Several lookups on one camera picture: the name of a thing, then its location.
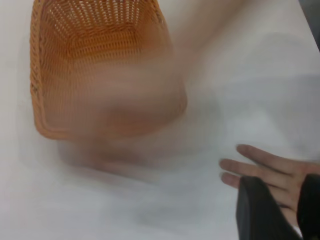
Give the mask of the bare human hand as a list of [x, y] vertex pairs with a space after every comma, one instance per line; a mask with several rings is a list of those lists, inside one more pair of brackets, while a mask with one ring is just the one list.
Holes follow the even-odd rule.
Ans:
[[132, 144], [116, 141], [112, 135], [128, 128], [150, 131], [174, 119], [185, 100], [179, 76], [159, 66], [97, 67], [92, 79], [91, 92], [81, 92], [74, 101], [77, 162], [108, 172], [143, 164]]
[[224, 170], [221, 181], [238, 188], [242, 176], [260, 178], [267, 184], [286, 220], [297, 227], [298, 201], [303, 181], [308, 174], [318, 175], [320, 164], [280, 157], [247, 144], [239, 144], [236, 150], [254, 164], [222, 159], [219, 162]]

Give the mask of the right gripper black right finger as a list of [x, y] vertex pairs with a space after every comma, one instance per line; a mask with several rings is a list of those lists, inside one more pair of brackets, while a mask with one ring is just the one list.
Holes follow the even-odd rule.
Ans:
[[320, 176], [308, 174], [301, 186], [297, 223], [304, 240], [320, 239]]

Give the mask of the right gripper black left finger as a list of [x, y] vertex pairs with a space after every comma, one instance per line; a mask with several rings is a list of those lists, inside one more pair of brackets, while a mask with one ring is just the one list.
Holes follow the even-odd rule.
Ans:
[[240, 240], [300, 240], [267, 185], [258, 177], [240, 178], [236, 223]]

